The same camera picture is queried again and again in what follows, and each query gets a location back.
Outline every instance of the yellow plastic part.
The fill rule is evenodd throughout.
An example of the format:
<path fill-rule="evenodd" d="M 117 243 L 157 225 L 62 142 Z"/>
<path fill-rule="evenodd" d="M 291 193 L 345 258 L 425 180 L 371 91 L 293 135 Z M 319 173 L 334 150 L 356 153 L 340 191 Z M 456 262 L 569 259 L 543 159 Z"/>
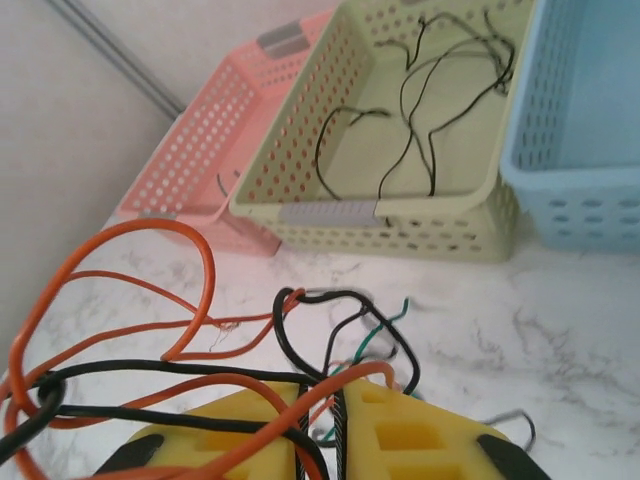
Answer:
<path fill-rule="evenodd" d="M 298 385 L 267 383 L 287 405 L 298 398 Z M 201 417 L 269 422 L 277 417 L 276 410 L 253 391 L 243 390 L 203 407 L 186 412 Z M 200 467 L 246 441 L 250 435 L 218 433 L 183 427 L 150 426 L 129 441 L 147 435 L 160 434 L 165 442 L 154 454 L 148 467 Z M 295 480 L 296 462 L 293 444 L 279 438 L 252 458 L 225 475 L 228 480 Z"/>
<path fill-rule="evenodd" d="M 476 439 L 493 428 L 368 381 L 344 389 L 347 480 L 504 480 Z"/>

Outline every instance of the yellow plastic basket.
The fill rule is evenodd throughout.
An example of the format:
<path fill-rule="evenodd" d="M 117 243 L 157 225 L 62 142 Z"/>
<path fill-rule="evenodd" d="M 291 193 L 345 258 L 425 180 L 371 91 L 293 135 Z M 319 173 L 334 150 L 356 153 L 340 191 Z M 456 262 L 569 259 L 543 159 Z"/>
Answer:
<path fill-rule="evenodd" d="M 418 19 L 440 12 L 486 32 L 487 9 L 494 27 L 519 52 L 532 6 L 532 0 L 342 4 L 245 172 L 232 213 L 303 249 L 466 261 L 508 258 L 518 208 L 498 166 L 510 95 L 488 95 L 462 121 L 434 137 L 439 171 L 435 196 L 428 196 L 429 177 L 414 143 L 378 199 L 380 181 L 400 158 L 409 131 L 399 106 L 406 53 L 376 43 L 395 39 L 414 49 Z M 459 26 L 439 21 L 425 32 L 418 63 L 468 38 Z M 481 46 L 470 48 L 479 51 Z M 414 118 L 418 135 L 426 137 L 463 110 L 495 75 L 486 59 L 443 62 Z M 423 83 L 408 83 L 405 98 L 417 98 Z M 341 201 L 335 201 L 317 175 L 314 157 L 320 131 L 341 105 L 384 108 L 392 116 L 364 118 L 350 126 L 354 116 L 342 114 L 327 124 L 318 168 L 326 184 L 339 192 Z"/>

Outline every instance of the marble countertop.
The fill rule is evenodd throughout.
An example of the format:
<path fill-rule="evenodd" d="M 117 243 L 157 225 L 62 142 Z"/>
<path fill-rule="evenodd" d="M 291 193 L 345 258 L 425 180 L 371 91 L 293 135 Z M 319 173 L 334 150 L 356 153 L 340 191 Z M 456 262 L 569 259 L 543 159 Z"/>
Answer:
<path fill-rule="evenodd" d="M 474 419 L 516 408 L 535 420 L 539 441 L 532 456 L 554 479 L 626 480 L 640 471 L 640 257 L 555 253 L 527 231 L 514 258 L 502 265 L 447 264 L 295 252 L 272 259 L 216 254 L 218 285 L 213 316 L 267 312 L 281 287 L 357 287 L 398 323 L 422 366 L 419 392 L 435 405 Z M 197 253 L 155 232 L 130 234 L 83 263 L 150 280 L 197 303 L 202 268 Z M 320 364 L 325 338 L 352 306 L 304 307 L 287 321 L 291 340 Z M 68 285 L 39 327 L 26 367 L 100 331 L 187 319 L 178 306 L 113 280 Z M 203 329 L 191 350 L 230 349 L 259 326 L 229 334 Z M 360 324 L 338 341 L 337 358 L 353 354 L 366 331 Z M 177 332 L 144 333 L 111 341 L 74 362 L 157 359 Z M 409 365 L 394 366 L 400 380 Z M 273 336 L 233 364 L 290 370 Z M 176 383 L 162 374 L 118 373 L 70 383 L 67 402 L 116 405 Z M 182 412 L 234 391 L 211 387 L 161 405 Z M 112 421 L 77 431 L 44 432 L 31 449 L 50 478 L 90 474 L 142 425 Z M 526 425 L 505 427 L 524 442 Z M 9 462 L 0 478 L 20 478 Z"/>

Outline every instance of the pink plastic basket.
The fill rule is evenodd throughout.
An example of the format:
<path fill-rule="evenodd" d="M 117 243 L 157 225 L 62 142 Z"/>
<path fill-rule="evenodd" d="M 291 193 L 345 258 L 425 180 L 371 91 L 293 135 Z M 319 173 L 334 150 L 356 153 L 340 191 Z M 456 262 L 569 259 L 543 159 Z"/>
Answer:
<path fill-rule="evenodd" d="M 274 255 L 280 240 L 233 217 L 228 204 L 330 17 L 285 25 L 231 52 L 156 149 L 119 217 L 174 218 L 214 249 Z"/>

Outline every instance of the basket handle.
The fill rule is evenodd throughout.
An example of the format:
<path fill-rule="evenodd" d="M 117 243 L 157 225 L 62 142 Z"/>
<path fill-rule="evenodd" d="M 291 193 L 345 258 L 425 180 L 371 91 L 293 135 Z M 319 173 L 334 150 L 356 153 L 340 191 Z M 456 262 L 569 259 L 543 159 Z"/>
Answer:
<path fill-rule="evenodd" d="M 258 37 L 257 42 L 272 60 L 279 60 L 311 48 L 311 42 L 304 33 L 299 20 L 263 33 Z"/>
<path fill-rule="evenodd" d="M 296 227 L 383 227 L 377 200 L 299 202 L 283 205 L 280 221 Z"/>

